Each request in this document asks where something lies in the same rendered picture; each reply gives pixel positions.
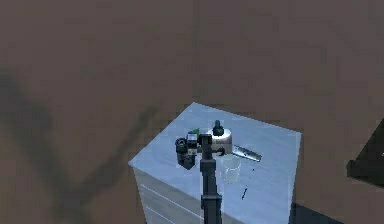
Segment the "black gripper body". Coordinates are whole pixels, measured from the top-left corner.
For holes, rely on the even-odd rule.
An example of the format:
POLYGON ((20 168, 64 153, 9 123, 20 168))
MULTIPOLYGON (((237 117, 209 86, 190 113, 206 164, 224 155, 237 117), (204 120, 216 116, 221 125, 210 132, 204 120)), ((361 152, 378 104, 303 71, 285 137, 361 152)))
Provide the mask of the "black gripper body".
POLYGON ((196 140, 178 138, 175 141, 177 162, 183 168, 190 170, 195 165, 198 143, 196 140))

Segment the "pale blue chest of drawers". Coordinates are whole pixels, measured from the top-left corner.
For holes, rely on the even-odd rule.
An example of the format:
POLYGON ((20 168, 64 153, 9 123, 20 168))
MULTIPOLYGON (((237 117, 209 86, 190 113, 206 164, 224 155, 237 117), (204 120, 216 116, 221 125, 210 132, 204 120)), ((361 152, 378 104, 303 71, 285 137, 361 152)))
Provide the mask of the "pale blue chest of drawers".
POLYGON ((216 120, 231 130, 235 145, 262 156, 260 162, 243 159, 235 183, 217 179, 222 223, 288 224, 301 134, 198 103, 188 106, 129 162, 147 224, 204 224, 200 168, 178 165, 175 140, 195 128, 208 130, 216 120))

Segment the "white round pot black knob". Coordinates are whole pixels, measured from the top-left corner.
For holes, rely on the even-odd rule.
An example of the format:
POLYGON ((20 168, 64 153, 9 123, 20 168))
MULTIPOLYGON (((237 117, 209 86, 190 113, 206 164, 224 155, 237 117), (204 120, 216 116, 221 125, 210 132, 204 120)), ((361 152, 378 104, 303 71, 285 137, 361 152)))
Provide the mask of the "white round pot black knob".
POLYGON ((217 156, 224 156, 232 153, 232 132, 224 128, 219 120, 207 131, 212 136, 212 150, 217 156))

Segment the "clear drinking glass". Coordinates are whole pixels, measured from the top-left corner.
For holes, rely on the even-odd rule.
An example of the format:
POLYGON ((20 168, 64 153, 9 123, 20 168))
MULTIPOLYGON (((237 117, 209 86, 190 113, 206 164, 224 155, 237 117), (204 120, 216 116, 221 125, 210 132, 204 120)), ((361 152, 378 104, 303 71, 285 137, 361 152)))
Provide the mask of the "clear drinking glass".
POLYGON ((225 155, 221 159, 221 177, 228 183, 232 184, 237 181, 240 173, 240 158, 232 154, 225 155))

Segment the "grey remote control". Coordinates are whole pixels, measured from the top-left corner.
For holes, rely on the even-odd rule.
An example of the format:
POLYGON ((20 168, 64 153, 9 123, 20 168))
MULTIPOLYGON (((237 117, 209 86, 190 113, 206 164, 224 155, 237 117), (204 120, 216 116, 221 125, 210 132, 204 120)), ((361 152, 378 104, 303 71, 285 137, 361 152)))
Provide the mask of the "grey remote control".
POLYGON ((232 153, 236 156, 249 159, 252 161, 256 161, 256 162, 260 162, 262 159, 262 156, 260 154, 238 145, 232 146, 232 153))

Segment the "black furniture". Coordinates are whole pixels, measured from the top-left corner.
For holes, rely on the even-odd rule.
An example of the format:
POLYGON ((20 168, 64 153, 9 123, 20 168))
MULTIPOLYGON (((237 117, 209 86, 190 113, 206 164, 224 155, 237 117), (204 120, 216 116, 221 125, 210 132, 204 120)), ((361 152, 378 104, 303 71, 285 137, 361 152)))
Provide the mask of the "black furniture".
POLYGON ((384 118, 346 170, 350 178, 384 188, 384 118))

